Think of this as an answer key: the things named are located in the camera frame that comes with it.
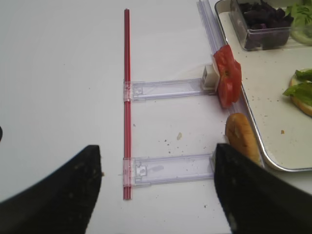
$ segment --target purple basil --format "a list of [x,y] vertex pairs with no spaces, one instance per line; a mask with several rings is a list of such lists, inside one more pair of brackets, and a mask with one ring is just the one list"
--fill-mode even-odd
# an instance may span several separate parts
[[[285,11],[281,8],[277,10],[260,0],[260,4],[243,3],[240,4],[240,10],[246,24],[251,30],[285,28],[290,27],[293,17],[285,15]],[[271,49],[286,44],[289,38],[288,31],[276,30],[273,32],[251,32],[246,38],[245,48],[251,50],[257,47],[262,49]]]

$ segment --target green lettuce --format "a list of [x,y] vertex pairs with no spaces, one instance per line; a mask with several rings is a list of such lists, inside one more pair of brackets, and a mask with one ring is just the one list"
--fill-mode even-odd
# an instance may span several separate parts
[[304,72],[296,70],[295,74],[297,76],[297,80],[299,81],[312,81],[312,69]]
[[312,83],[301,83],[289,87],[283,95],[299,99],[303,103],[312,106]]
[[302,44],[312,45],[312,0],[288,6],[286,15],[294,18],[291,36]]

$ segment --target red straw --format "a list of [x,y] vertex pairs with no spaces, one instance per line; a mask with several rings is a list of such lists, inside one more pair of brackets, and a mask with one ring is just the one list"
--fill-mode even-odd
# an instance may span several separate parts
[[[125,9],[125,82],[131,81],[130,74],[130,12],[129,9]],[[130,99],[125,100],[125,149],[124,158],[131,158],[131,103]],[[131,199],[131,186],[123,187],[123,199]]]

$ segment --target clear plastic container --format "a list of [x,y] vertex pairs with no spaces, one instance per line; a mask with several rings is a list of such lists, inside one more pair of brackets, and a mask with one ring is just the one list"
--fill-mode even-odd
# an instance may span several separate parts
[[[312,26],[305,27],[279,27],[266,29],[251,29],[248,27],[240,4],[260,3],[259,0],[231,0],[230,19],[236,31],[239,43],[244,50],[276,49],[283,47],[303,47],[312,45],[312,37],[307,37],[307,32],[312,34]],[[275,9],[286,10],[295,3],[302,4],[301,0],[266,0]]]

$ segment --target baking tray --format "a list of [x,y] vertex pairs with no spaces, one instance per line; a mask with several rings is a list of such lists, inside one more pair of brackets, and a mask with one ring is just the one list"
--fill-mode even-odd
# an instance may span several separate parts
[[243,50],[229,16],[230,2],[218,1],[214,8],[223,39],[242,66],[243,99],[263,158],[278,170],[310,171],[312,119],[282,93],[296,69],[312,68],[312,47]]

